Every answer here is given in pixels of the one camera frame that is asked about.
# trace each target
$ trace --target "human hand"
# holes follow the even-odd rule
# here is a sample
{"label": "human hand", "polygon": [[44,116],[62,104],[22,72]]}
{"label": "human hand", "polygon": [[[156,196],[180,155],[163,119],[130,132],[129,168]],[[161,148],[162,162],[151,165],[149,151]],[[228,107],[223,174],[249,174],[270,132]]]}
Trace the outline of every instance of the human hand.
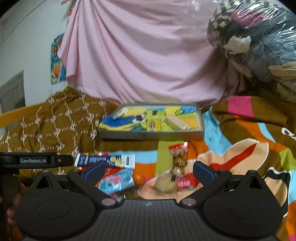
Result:
{"label": "human hand", "polygon": [[27,189],[26,189],[25,185],[21,183],[17,194],[13,198],[13,206],[10,207],[9,209],[7,209],[7,215],[8,215],[7,221],[10,225],[16,225],[15,208],[20,203],[20,200],[26,191],[27,191]]}

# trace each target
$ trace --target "ribbed black surface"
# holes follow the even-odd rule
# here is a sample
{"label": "ribbed black surface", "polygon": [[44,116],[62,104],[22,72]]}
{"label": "ribbed black surface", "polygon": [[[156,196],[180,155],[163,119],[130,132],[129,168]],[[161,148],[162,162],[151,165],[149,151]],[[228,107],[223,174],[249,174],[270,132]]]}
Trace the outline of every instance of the ribbed black surface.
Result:
{"label": "ribbed black surface", "polygon": [[[67,241],[233,241],[214,233],[195,210],[173,200],[126,200],[103,211],[86,232]],[[274,237],[264,241],[276,241]]]}

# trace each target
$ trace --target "colorful poster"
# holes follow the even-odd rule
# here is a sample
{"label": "colorful poster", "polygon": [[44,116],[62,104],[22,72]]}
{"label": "colorful poster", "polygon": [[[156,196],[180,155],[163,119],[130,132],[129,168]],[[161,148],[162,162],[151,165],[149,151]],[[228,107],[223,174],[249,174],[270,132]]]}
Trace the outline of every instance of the colorful poster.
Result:
{"label": "colorful poster", "polygon": [[61,46],[63,36],[64,34],[58,35],[52,43],[50,56],[50,79],[52,85],[66,80],[66,68],[57,56],[57,52]]}

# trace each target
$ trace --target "gray door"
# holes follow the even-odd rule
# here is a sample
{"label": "gray door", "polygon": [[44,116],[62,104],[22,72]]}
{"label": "gray door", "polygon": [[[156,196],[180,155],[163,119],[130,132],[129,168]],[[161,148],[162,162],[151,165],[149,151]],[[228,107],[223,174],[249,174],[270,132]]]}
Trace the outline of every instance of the gray door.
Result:
{"label": "gray door", "polygon": [[[17,74],[6,84],[0,87],[0,106],[1,113],[26,106],[23,72]],[[5,132],[10,130],[12,127],[13,124],[7,126]]]}

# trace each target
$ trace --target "open box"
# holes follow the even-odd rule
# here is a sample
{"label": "open box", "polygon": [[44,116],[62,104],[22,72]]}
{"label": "open box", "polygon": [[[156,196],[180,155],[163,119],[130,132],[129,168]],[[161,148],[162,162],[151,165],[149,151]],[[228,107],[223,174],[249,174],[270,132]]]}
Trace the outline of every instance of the open box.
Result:
{"label": "open box", "polygon": [[[176,130],[172,121],[190,128]],[[203,140],[204,125],[196,103],[122,105],[99,123],[98,137],[125,140]]]}

